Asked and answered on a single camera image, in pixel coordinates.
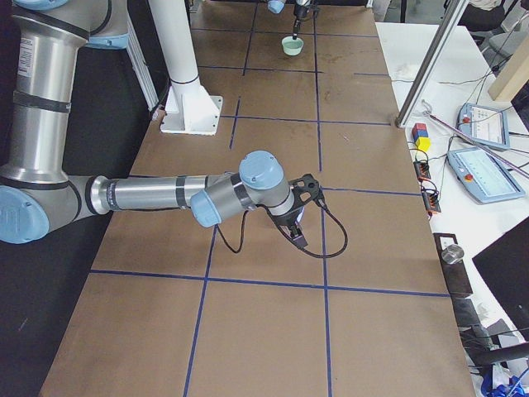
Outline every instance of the yellow block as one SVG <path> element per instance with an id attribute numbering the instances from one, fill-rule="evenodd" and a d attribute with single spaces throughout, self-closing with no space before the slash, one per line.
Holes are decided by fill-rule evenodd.
<path id="1" fill-rule="evenodd" d="M 427 136 L 419 136 L 415 140 L 415 145 L 417 145 L 417 149 L 420 151 L 427 151 L 430 149 L 430 138 Z"/>

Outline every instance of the blue tape line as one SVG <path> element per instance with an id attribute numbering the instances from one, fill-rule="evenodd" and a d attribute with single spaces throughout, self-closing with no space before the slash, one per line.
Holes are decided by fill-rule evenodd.
<path id="1" fill-rule="evenodd" d="M 413 196 L 421 197 L 420 193 L 407 193 L 407 192 L 392 192 L 386 190 L 366 190 L 366 189 L 349 189 L 349 188 L 325 188 L 322 190 L 329 190 L 331 192 L 357 192 L 357 193 L 372 193 L 372 194 L 395 194 L 397 196 Z"/>
<path id="2" fill-rule="evenodd" d="M 191 345 L 191 353 L 189 353 L 188 373 L 185 376 L 185 386 L 183 387 L 183 397 L 187 397 L 189 392 L 189 382 L 191 381 L 191 372 L 193 371 L 193 361 L 195 358 L 195 350 L 197 348 L 198 331 L 200 330 L 200 320 L 202 319 L 202 311 L 204 307 L 204 300 L 206 299 L 207 277 L 209 276 L 209 269 L 212 264 L 213 247 L 215 246 L 215 236 L 217 228 L 213 228 L 212 243 L 209 247 L 209 256 L 207 257 L 206 274 L 204 276 L 204 285 L 202 287 L 202 294 L 200 295 L 200 304 L 198 305 L 197 322 L 195 323 L 195 332 L 193 334 L 193 343 Z"/>
<path id="3" fill-rule="evenodd" d="M 90 273 L 95 275 L 133 275 L 135 277 L 155 277 L 161 279 L 179 279 L 179 280 L 204 280 L 198 275 L 169 275 L 163 273 L 147 273 L 143 271 L 124 271 L 124 270 L 99 270 L 91 269 Z"/>
<path id="4" fill-rule="evenodd" d="M 192 31 L 230 31 L 230 32 L 235 32 L 235 33 L 250 33 L 250 32 L 254 32 L 254 33 L 267 33 L 267 34 L 271 34 L 271 35 L 287 35 L 288 32 L 287 31 L 256 31 L 253 29 L 253 24 L 252 24 L 252 30 L 251 31 L 245 31 L 245 30 L 242 30 L 242 29 L 219 29 L 219 28 L 207 28 L 207 27 L 192 27 L 191 28 Z M 311 33 L 300 33 L 299 34 L 300 36 L 310 36 Z M 346 34 L 346 33 L 318 33 L 319 36 L 339 36 L 339 37 L 364 37 L 364 38 L 369 38 L 369 39 L 378 39 L 379 37 L 378 36 L 373 36 L 373 35 L 350 35 L 350 34 Z"/>
<path id="5" fill-rule="evenodd" d="M 360 124 L 366 126 L 391 126 L 390 122 L 348 122 L 348 121 L 335 121 L 335 120 L 320 120 L 322 123 L 326 124 Z"/>
<path id="6" fill-rule="evenodd" d="M 231 33 L 250 33 L 251 31 L 245 31 L 243 29 L 222 29 L 217 27 L 192 27 L 191 31 L 229 31 Z"/>
<path id="7" fill-rule="evenodd" d="M 238 118 L 248 118 L 250 120 L 274 120 L 277 122 L 319 122 L 323 124 L 357 124 L 357 125 L 365 125 L 365 126 L 391 126 L 389 122 L 333 122 L 333 121 L 326 121 L 326 120 L 305 120 L 302 118 L 281 118 L 281 117 L 261 117 L 261 116 L 237 116 Z"/>
<path id="8" fill-rule="evenodd" d="M 371 294 L 391 294 L 391 295 L 411 295 L 411 296 L 429 296 L 433 298 L 449 298 L 450 294 L 439 292 L 418 292 L 403 291 L 400 289 L 375 289 L 375 288 L 357 288 L 357 287 L 340 287 L 329 285 L 327 289 L 332 291 L 350 291 L 350 292 L 369 292 Z"/>
<path id="9" fill-rule="evenodd" d="M 254 35 L 254 29 L 255 29 L 255 16 L 257 15 L 257 7 L 259 6 L 259 3 L 255 3 L 255 10 L 254 10 L 254 18 L 251 21 L 251 30 L 250 30 L 250 39 L 248 40 L 248 49 L 246 50 L 246 58 L 245 58 L 245 68 L 242 70 L 242 75 L 246 75 L 246 67 L 248 66 L 248 57 L 250 56 L 250 46 L 251 46 L 251 38 Z"/>
<path id="10" fill-rule="evenodd" d="M 215 65 L 199 65 L 198 68 L 204 69 L 230 69 L 230 70 L 255 70 L 258 72 L 294 72 L 294 73 L 324 73 L 316 72 L 315 70 L 298 70 L 298 69 L 271 69 L 271 68 L 244 68 L 240 66 L 215 66 Z"/>
<path id="11" fill-rule="evenodd" d="M 235 129 L 237 126 L 237 117 L 239 116 L 239 106 L 241 105 L 241 97 L 237 99 L 237 107 L 235 109 L 235 120 L 233 121 L 233 128 L 231 129 L 230 145 L 228 146 L 231 150 L 233 148 L 233 140 L 235 139 Z"/>
<path id="12" fill-rule="evenodd" d="M 326 233 L 325 233 L 325 213 L 320 209 L 322 217 L 322 253 L 326 255 Z M 327 259 L 323 258 L 323 298 L 325 305 L 325 342 L 327 354 L 327 395 L 332 397 L 332 360 L 331 360 L 331 320 L 329 316 L 329 281 L 327 277 Z"/>
<path id="13" fill-rule="evenodd" d="M 383 77 L 389 77 L 389 74 L 387 74 L 387 73 L 358 73 L 358 72 L 354 72 L 353 74 L 358 74 L 360 76 L 383 76 Z"/>
<path id="14" fill-rule="evenodd" d="M 322 172 L 323 170 L 323 156 L 322 156 L 322 129 L 320 124 L 320 89 L 319 81 L 317 78 L 317 34 L 316 34 L 316 20 L 314 20 L 314 25 L 312 26 L 312 31 L 314 34 L 314 70 L 316 71 L 316 119 L 317 119 L 317 161 L 318 161 L 318 170 Z"/>
<path id="15" fill-rule="evenodd" d="M 346 33 L 318 33 L 319 36 L 337 36 L 337 37 L 363 37 L 365 39 L 378 39 L 378 36 L 373 35 L 348 35 Z"/>
<path id="16" fill-rule="evenodd" d="M 120 271 L 120 270 L 91 270 L 90 273 L 104 274 L 104 275 L 131 275 L 140 277 L 159 277 L 164 279 L 184 279 L 184 280 L 199 280 L 208 282 L 218 283 L 233 283 L 233 284 L 247 284 L 247 285 L 264 285 L 271 287 L 293 287 L 293 288 L 307 288 L 307 289 L 329 289 L 335 291 L 352 291 L 352 292 L 366 292 L 374 294 L 397 294 L 397 295 L 415 295 L 415 296 L 436 296 L 442 298 L 449 298 L 449 294 L 441 294 L 437 292 L 417 292 L 417 291 L 405 291 L 399 289 L 371 289 L 371 288 L 359 288 L 359 287 L 345 287 L 339 285 L 317 285 L 317 284 L 299 284 L 299 283 L 283 283 L 280 281 L 263 281 L 263 280 L 243 280 L 243 279 L 223 279 L 220 277 L 205 277 L 193 276 L 193 275 L 165 275 L 158 273 L 145 273 L 137 271 Z"/>
<path id="17" fill-rule="evenodd" d="M 297 284 L 297 283 L 283 283 L 280 281 L 260 281 L 260 280 L 243 280 L 243 279 L 223 279 L 219 277 L 210 277 L 209 281 L 218 283 L 233 283 L 233 284 L 247 284 L 247 285 L 268 285 L 273 287 L 292 287 L 292 288 L 309 288 L 309 289 L 324 289 L 323 285 L 316 284 Z"/>

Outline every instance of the brown cardboard table surface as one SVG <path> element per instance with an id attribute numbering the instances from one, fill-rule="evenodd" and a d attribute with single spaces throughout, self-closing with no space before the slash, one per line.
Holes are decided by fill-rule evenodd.
<path id="1" fill-rule="evenodd" d="M 250 213 L 231 254 L 190 212 L 116 213 L 43 397 L 471 396 L 466 368 L 370 10 L 322 7 L 283 54 L 292 6 L 209 2 L 193 15 L 202 84 L 222 95 L 215 136 L 152 122 L 132 175 L 237 170 L 266 150 L 312 173 L 349 233 L 314 259 Z M 240 218 L 222 224 L 238 239 Z M 312 251 L 341 233 L 315 205 Z"/>

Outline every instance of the white table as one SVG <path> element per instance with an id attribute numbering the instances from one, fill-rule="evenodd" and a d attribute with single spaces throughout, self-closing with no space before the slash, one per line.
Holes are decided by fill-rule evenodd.
<path id="1" fill-rule="evenodd" d="M 437 26 L 377 23 L 377 29 L 389 75 L 393 80 L 395 98 L 400 108 L 412 84 L 394 80 L 414 79 L 431 39 L 436 33 Z M 471 98 L 469 97 L 477 82 L 460 85 L 442 84 L 441 82 L 457 83 L 479 79 L 488 71 L 488 64 L 470 34 L 466 28 L 458 26 L 441 54 L 423 99 L 433 106 L 434 115 L 455 125 L 461 105 L 465 102 L 476 103 L 479 89 Z M 511 103 L 494 102 L 488 95 L 488 87 L 494 79 L 493 75 L 486 78 L 479 104 L 498 109 L 510 107 Z M 411 127 L 416 122 L 423 122 L 427 125 L 431 138 L 428 155 L 430 157 L 444 155 L 452 134 L 439 124 L 426 119 L 421 115 L 422 110 L 424 108 L 417 109 L 408 123 L 406 128 L 408 140 L 412 141 Z M 512 108 L 508 110 L 508 125 L 510 132 L 527 134 L 520 117 Z M 511 136 L 511 146 L 529 151 L 529 139 Z M 465 146 L 460 143 L 460 140 L 454 139 L 450 149 L 461 147 Z M 502 155 L 516 165 L 529 161 L 527 155 L 513 152 L 503 152 Z M 442 178 L 443 164 L 444 157 L 430 163 L 431 177 L 437 187 L 441 187 L 441 180 L 443 180 L 440 202 L 442 213 L 432 217 L 431 230 L 432 232 L 454 233 L 458 243 L 465 250 L 465 268 L 474 291 L 471 299 L 484 326 L 495 323 L 500 318 L 513 326 L 476 270 L 472 257 L 529 216 L 529 195 L 501 203 L 478 204 L 457 180 L 449 165 L 446 165 L 444 178 Z M 512 172 L 512 175 L 529 193 L 529 180 L 522 178 L 516 172 Z"/>

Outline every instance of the white cloth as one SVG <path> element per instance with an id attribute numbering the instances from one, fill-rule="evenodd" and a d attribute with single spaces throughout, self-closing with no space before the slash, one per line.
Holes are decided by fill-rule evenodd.
<path id="1" fill-rule="evenodd" d="M 474 7 L 481 8 L 485 11 L 490 11 L 501 4 L 501 0 L 470 0 L 470 4 Z"/>

